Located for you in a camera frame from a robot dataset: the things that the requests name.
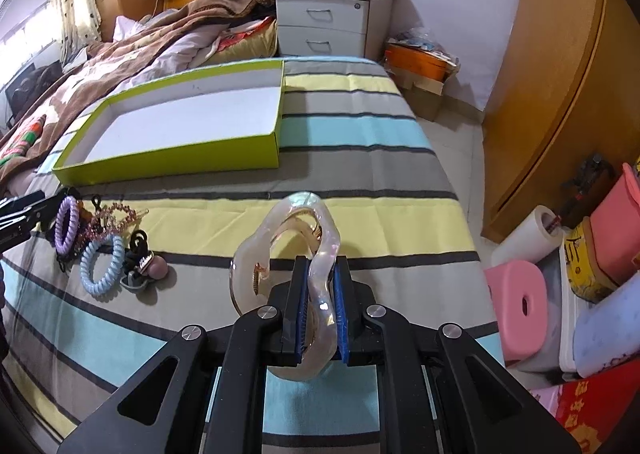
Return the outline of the white paper roll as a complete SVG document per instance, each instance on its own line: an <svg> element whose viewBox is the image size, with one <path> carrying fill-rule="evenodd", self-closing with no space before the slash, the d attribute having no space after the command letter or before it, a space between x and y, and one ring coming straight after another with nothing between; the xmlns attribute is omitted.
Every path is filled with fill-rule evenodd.
<svg viewBox="0 0 640 454"><path fill-rule="evenodd" d="M490 265L514 260L537 263L559 248L563 238L564 231L555 213L538 205L494 250Z"/></svg>

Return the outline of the brown fleece blanket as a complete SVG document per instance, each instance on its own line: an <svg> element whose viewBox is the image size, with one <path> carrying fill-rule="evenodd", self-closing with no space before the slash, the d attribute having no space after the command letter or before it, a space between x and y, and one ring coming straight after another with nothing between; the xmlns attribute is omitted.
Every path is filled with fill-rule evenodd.
<svg viewBox="0 0 640 454"><path fill-rule="evenodd" d="M194 0L144 28L115 42L86 47L87 60L66 72L30 106L17 126L1 139L1 152L43 122L29 148L1 159L1 195L21 194L28 182L20 177L41 165L72 123L106 96L136 85L172 76L208 63L232 28L262 21L274 14L258 0Z"/></svg>

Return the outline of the pink plastic bin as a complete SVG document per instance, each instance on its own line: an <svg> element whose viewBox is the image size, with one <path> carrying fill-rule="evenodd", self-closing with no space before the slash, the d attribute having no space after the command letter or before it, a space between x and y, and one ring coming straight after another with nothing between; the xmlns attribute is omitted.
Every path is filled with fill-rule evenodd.
<svg viewBox="0 0 640 454"><path fill-rule="evenodd" d="M623 285L639 264L639 177L629 163L591 214L590 225L598 266L614 284Z"/></svg>

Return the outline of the white drawer nightstand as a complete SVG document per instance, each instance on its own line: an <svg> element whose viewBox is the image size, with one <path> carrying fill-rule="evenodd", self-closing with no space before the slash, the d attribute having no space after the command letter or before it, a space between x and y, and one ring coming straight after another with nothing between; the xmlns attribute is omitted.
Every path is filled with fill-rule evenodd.
<svg viewBox="0 0 640 454"><path fill-rule="evenodd" d="M380 60L394 0L274 0L283 56Z"/></svg>

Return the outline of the orange storage box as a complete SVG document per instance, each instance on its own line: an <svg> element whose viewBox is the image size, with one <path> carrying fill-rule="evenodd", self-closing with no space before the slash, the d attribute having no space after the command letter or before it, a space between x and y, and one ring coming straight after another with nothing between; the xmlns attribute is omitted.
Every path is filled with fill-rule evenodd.
<svg viewBox="0 0 640 454"><path fill-rule="evenodd" d="M391 70L408 71L438 82L445 82L459 70L457 58L437 48L387 42L384 56Z"/></svg>

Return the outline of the pink plastic stool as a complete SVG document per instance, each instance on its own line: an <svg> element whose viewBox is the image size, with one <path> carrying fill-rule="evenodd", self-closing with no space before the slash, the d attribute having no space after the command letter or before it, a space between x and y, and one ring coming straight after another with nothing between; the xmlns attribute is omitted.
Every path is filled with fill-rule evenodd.
<svg viewBox="0 0 640 454"><path fill-rule="evenodd" d="M536 354L548 327L548 299L544 275L530 262L513 260L484 271L498 322L506 362Z"/></svg>

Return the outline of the green shallow cardboard box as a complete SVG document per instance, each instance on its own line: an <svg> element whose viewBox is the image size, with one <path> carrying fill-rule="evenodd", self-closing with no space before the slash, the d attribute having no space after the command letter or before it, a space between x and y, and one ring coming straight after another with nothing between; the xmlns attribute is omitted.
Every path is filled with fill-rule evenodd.
<svg viewBox="0 0 640 454"><path fill-rule="evenodd" d="M284 64L203 67L102 100L58 156L64 185L279 166Z"/></svg>

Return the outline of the large translucent pink hair claw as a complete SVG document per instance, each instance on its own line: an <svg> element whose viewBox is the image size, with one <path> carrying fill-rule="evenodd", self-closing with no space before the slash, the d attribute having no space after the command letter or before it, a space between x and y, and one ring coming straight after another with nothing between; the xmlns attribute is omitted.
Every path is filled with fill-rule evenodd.
<svg viewBox="0 0 640 454"><path fill-rule="evenodd" d="M229 274L230 298L239 315L272 302L271 247L282 234L305 240L309 255L296 259L282 315L284 364L270 372L292 382L318 376L337 350L338 318L330 277L341 247L341 235L328 207L311 192L280 200L256 231L239 245Z"/></svg>

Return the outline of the pink rhinestone hair clip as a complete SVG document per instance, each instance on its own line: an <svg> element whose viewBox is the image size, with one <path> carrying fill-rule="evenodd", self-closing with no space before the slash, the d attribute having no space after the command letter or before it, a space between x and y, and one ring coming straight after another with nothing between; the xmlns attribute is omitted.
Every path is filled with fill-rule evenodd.
<svg viewBox="0 0 640 454"><path fill-rule="evenodd" d="M92 216L86 236L100 240L108 235L124 235L130 227L138 225L148 211L137 211L121 201L99 208Z"/></svg>

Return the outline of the wooden wardrobe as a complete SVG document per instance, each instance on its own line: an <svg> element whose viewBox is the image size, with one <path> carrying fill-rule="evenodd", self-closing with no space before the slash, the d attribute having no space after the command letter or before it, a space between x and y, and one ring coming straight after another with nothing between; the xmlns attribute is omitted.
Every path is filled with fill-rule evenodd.
<svg viewBox="0 0 640 454"><path fill-rule="evenodd" d="M484 120L483 236L575 195L580 166L639 154L639 21L626 0L520 0Z"/></svg>

